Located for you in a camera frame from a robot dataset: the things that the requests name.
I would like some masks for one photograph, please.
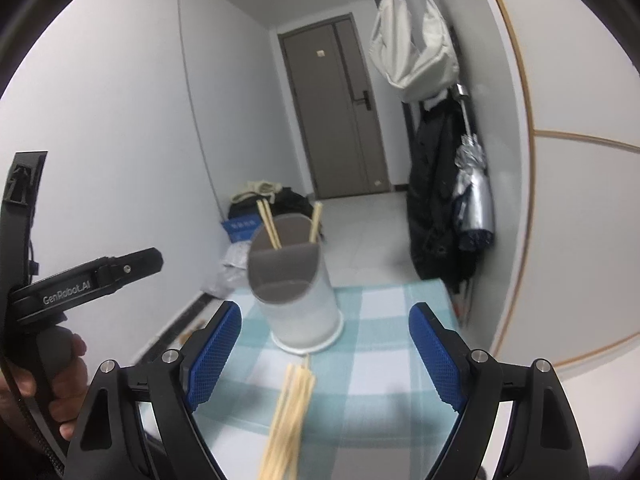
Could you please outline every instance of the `black baseboard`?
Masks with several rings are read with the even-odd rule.
[[[149,347],[136,364],[150,363],[158,359],[214,299],[212,295],[203,292],[169,328],[162,332],[158,340]]]

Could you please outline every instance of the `container base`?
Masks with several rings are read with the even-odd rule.
[[[291,346],[285,345],[282,341],[280,341],[274,335],[273,332],[271,332],[271,340],[274,342],[274,344],[278,348],[280,348],[281,350],[284,350],[288,354],[301,355],[301,356],[307,355],[307,354],[316,354],[318,352],[321,352],[322,350],[329,348],[329,346],[331,346],[337,341],[337,339],[340,337],[340,334],[342,334],[342,330],[344,329],[344,315],[340,310],[338,311],[338,314],[340,315],[340,319],[338,320],[338,326],[336,327],[335,332],[332,333],[331,336],[326,341],[316,346],[309,346],[307,348],[293,348]]]

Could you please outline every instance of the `human hand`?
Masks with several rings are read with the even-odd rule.
[[[81,357],[86,353],[86,344],[78,334],[73,335],[74,358],[71,364],[52,381],[51,389],[57,397],[49,404],[52,418],[60,423],[60,435],[71,440],[76,429],[76,418],[88,390],[88,373]],[[33,397],[37,385],[30,372],[10,363],[15,383],[24,397]],[[0,373],[0,417],[15,434],[34,447],[38,447],[34,436],[18,410],[18,406],[9,391],[5,378]]]

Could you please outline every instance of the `black door handle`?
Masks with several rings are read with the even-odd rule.
[[[369,90],[365,90],[362,93],[362,99],[354,99],[353,103],[356,105],[365,105],[367,107],[367,110],[370,112],[371,111],[371,99],[369,97]]]

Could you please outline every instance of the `white cylindrical container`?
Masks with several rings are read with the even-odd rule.
[[[249,285],[277,346],[296,355],[319,352],[344,327],[322,246],[308,243],[306,216],[283,215],[274,222],[283,248],[271,248],[264,226],[258,230],[249,251]]]

